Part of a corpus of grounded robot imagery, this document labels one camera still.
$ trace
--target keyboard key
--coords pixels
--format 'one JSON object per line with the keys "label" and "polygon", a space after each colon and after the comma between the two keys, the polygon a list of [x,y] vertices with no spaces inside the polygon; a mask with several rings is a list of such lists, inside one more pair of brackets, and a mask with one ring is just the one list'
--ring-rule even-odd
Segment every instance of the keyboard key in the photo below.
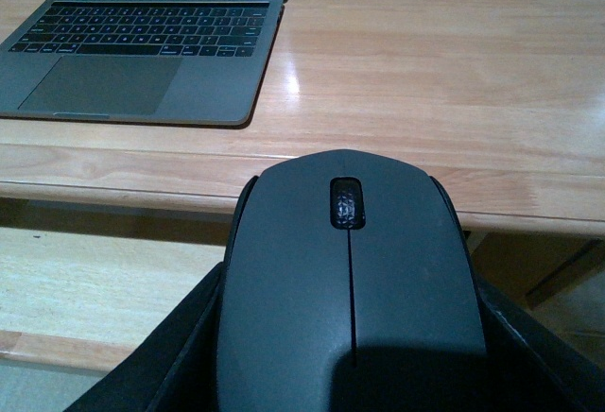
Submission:
{"label": "keyboard key", "polygon": [[202,45],[214,45],[218,41],[218,36],[203,36],[200,43]]}
{"label": "keyboard key", "polygon": [[132,43],[149,43],[149,39],[151,36],[143,35],[143,36],[134,36],[134,40]]}
{"label": "keyboard key", "polygon": [[115,41],[116,43],[131,43],[134,40],[134,36],[130,35],[130,34],[126,34],[123,36],[118,36],[117,40]]}
{"label": "keyboard key", "polygon": [[164,28],[164,34],[179,34],[181,32],[180,26],[166,26]]}
{"label": "keyboard key", "polygon": [[233,26],[245,26],[248,24],[248,17],[237,17],[231,20]]}
{"label": "keyboard key", "polygon": [[211,8],[199,8],[196,10],[195,15],[197,17],[207,17],[210,15],[210,12],[212,12]]}
{"label": "keyboard key", "polygon": [[215,26],[228,26],[231,24],[231,17],[218,17],[215,19]]}
{"label": "keyboard key", "polygon": [[164,32],[164,27],[160,25],[150,26],[147,30],[148,34],[162,34]]}
{"label": "keyboard key", "polygon": [[196,13],[196,8],[182,8],[179,10],[179,15],[181,17],[191,17]]}
{"label": "keyboard key", "polygon": [[117,32],[118,34],[129,34],[132,31],[132,28],[134,26],[129,26],[129,25],[119,25],[117,27],[117,29],[115,30],[115,32]]}
{"label": "keyboard key", "polygon": [[86,26],[86,29],[84,29],[84,32],[86,32],[87,34],[96,34],[97,32],[101,31],[101,26],[100,25],[88,25]]}
{"label": "keyboard key", "polygon": [[255,37],[246,37],[246,36],[220,36],[218,38],[219,45],[235,45],[235,46],[255,46],[256,38]]}
{"label": "keyboard key", "polygon": [[77,43],[62,43],[57,49],[57,53],[76,53],[78,47]]}
{"label": "keyboard key", "polygon": [[30,43],[23,51],[26,53],[38,53],[43,46],[43,43]]}
{"label": "keyboard key", "polygon": [[19,39],[20,43],[30,43],[30,42],[50,42],[55,37],[54,34],[40,34],[37,32],[27,33]]}
{"label": "keyboard key", "polygon": [[106,34],[101,37],[102,43],[114,43],[115,41],[117,41],[117,34]]}
{"label": "keyboard key", "polygon": [[149,31],[149,26],[135,26],[132,34],[145,34]]}
{"label": "keyboard key", "polygon": [[215,23],[215,17],[199,17],[198,25],[212,26]]}
{"label": "keyboard key", "polygon": [[122,18],[120,18],[119,25],[132,25],[135,20],[136,20],[136,17],[133,17],[133,16],[122,17]]}
{"label": "keyboard key", "polygon": [[97,42],[101,42],[101,38],[103,36],[101,36],[100,34],[89,34],[88,36],[86,36],[86,40],[84,41],[84,43],[97,43]]}
{"label": "keyboard key", "polygon": [[55,39],[53,39],[53,42],[67,43],[70,37],[72,37],[70,34],[58,34],[55,36]]}
{"label": "keyboard key", "polygon": [[70,39],[70,43],[82,43],[86,39],[86,34],[75,34]]}
{"label": "keyboard key", "polygon": [[196,31],[196,34],[199,34],[200,36],[210,36],[213,32],[215,32],[215,29],[212,26],[200,26],[198,31]]}
{"label": "keyboard key", "polygon": [[244,17],[264,17],[267,15],[267,8],[244,9]]}
{"label": "keyboard key", "polygon": [[196,45],[186,45],[182,48],[181,56],[197,56],[199,47]]}
{"label": "keyboard key", "polygon": [[57,27],[56,25],[34,25],[29,29],[28,32],[39,32],[39,33],[53,32],[56,27]]}
{"label": "keyboard key", "polygon": [[63,8],[59,14],[60,15],[73,15],[76,13],[76,8]]}
{"label": "keyboard key", "polygon": [[13,45],[9,51],[12,51],[13,53],[20,53],[23,50],[25,50],[27,48],[27,43],[16,43],[15,45]]}
{"label": "keyboard key", "polygon": [[197,45],[201,40],[201,36],[185,36],[182,43],[185,45]]}
{"label": "keyboard key", "polygon": [[61,13],[61,8],[58,6],[51,6],[46,10],[45,15],[59,15]]}
{"label": "keyboard key", "polygon": [[74,15],[88,15],[90,11],[90,8],[77,8],[74,11]]}
{"label": "keyboard key", "polygon": [[216,36],[228,36],[229,34],[231,34],[231,27],[230,26],[217,26],[215,28],[215,33]]}
{"label": "keyboard key", "polygon": [[164,43],[166,42],[167,37],[168,36],[165,35],[151,36],[151,39],[149,39],[149,43]]}
{"label": "keyboard key", "polygon": [[252,56],[254,48],[251,46],[240,46],[235,50],[235,55],[240,57]]}
{"label": "keyboard key", "polygon": [[171,45],[180,45],[182,43],[183,36],[168,36],[166,43]]}
{"label": "keyboard key", "polygon": [[61,18],[58,16],[48,16],[44,15],[38,22],[37,25],[56,25],[59,23]]}
{"label": "keyboard key", "polygon": [[103,25],[99,30],[102,34],[112,34],[117,29],[117,25]]}
{"label": "keyboard key", "polygon": [[136,8],[134,10],[134,12],[132,13],[132,15],[136,15],[139,17],[142,17],[144,15],[148,15],[149,14],[149,8]]}
{"label": "keyboard key", "polygon": [[248,19],[248,26],[262,26],[264,22],[265,22],[264,18],[250,17]]}
{"label": "keyboard key", "polygon": [[160,51],[161,55],[177,56],[181,53],[182,46],[179,45],[164,45]]}
{"label": "keyboard key", "polygon": [[199,55],[200,56],[214,56],[216,54],[216,51],[218,51],[218,47],[217,46],[204,45],[199,50]]}
{"label": "keyboard key", "polygon": [[216,55],[220,56],[221,58],[235,56],[235,49],[219,48],[218,51],[216,52]]}
{"label": "keyboard key", "polygon": [[80,32],[86,31],[86,25],[73,25],[69,30],[72,34],[79,34]]}
{"label": "keyboard key", "polygon": [[160,53],[160,49],[159,45],[84,43],[79,48],[78,53],[83,55],[155,56]]}
{"label": "keyboard key", "polygon": [[72,29],[71,25],[58,25],[57,29],[55,29],[53,32],[65,34],[69,31],[71,31],[71,29]]}
{"label": "keyboard key", "polygon": [[258,36],[261,28],[257,26],[236,26],[232,29],[232,36]]}
{"label": "keyboard key", "polygon": [[47,43],[45,46],[43,46],[40,50],[41,53],[54,53],[56,52],[59,47],[61,46],[60,43]]}
{"label": "keyboard key", "polygon": [[181,28],[181,34],[183,34],[183,35],[195,34],[197,31],[198,31],[197,26],[183,26]]}

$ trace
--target laptop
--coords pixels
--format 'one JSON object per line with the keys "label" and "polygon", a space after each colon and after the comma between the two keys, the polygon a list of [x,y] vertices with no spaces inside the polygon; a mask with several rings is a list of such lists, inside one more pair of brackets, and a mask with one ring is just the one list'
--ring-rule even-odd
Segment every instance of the laptop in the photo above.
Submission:
{"label": "laptop", "polygon": [[46,0],[0,45],[0,116],[244,124],[283,3]]}

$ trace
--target floor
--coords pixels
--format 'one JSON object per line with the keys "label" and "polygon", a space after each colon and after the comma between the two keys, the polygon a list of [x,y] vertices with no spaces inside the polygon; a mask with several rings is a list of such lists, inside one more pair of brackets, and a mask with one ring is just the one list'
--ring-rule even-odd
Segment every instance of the floor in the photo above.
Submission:
{"label": "floor", "polygon": [[0,410],[61,411],[103,376],[102,372],[0,360]]}
{"label": "floor", "polygon": [[[124,228],[136,228],[139,237],[141,235],[153,237],[153,233],[158,230],[148,224],[143,225],[143,228],[141,224],[143,220],[136,215],[133,216],[132,211],[116,213],[109,210],[108,220],[101,219],[91,224],[91,220],[87,219],[89,226],[82,228],[81,221],[78,223],[78,215],[81,220],[81,212],[82,209],[85,210],[85,207],[69,205],[49,208],[43,203],[24,205],[23,202],[7,202],[6,200],[0,204],[3,204],[0,205],[0,214],[2,214],[0,215],[0,227],[3,226],[3,217],[5,224],[7,221],[11,221],[14,226],[15,218],[19,219],[18,216],[21,213],[23,216],[19,223],[21,227],[26,227],[27,224],[44,224],[48,228],[55,224],[58,231],[71,232],[74,228],[71,225],[78,225],[80,233],[110,231],[112,234],[120,234],[122,233],[120,225],[122,225]],[[53,218],[53,215],[60,215],[60,218]],[[73,215],[73,218],[66,218],[66,215]],[[149,221],[148,215],[146,215],[145,221]],[[0,232],[0,248],[2,246],[1,238],[2,233]],[[566,246],[574,247],[577,244],[577,240],[568,242],[560,240],[555,246],[561,250]],[[495,252],[499,251],[501,251],[500,248],[496,247]],[[526,248],[523,249],[523,253],[527,258]],[[604,266],[605,263],[600,263],[597,268],[585,272],[580,282],[530,310],[530,313],[543,325],[603,368],[605,368]],[[103,372],[62,369],[0,359],[0,379],[2,379],[0,382],[0,410],[11,412],[61,411],[103,375]]]}

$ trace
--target gray computer mouse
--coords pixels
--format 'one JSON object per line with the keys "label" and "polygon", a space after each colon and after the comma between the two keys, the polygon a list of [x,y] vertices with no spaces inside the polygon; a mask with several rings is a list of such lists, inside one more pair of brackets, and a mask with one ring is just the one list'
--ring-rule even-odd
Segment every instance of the gray computer mouse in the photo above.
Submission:
{"label": "gray computer mouse", "polygon": [[483,410],[486,348],[439,183],[352,150],[267,169],[227,248],[217,409]]}

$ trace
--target mouse scroll wheel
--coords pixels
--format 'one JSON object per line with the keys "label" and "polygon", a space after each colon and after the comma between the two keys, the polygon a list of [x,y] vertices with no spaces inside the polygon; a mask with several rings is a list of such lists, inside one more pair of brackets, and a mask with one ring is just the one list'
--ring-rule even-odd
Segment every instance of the mouse scroll wheel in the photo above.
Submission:
{"label": "mouse scroll wheel", "polygon": [[366,224],[361,182],[337,178],[330,183],[330,221],[337,230],[360,230]]}

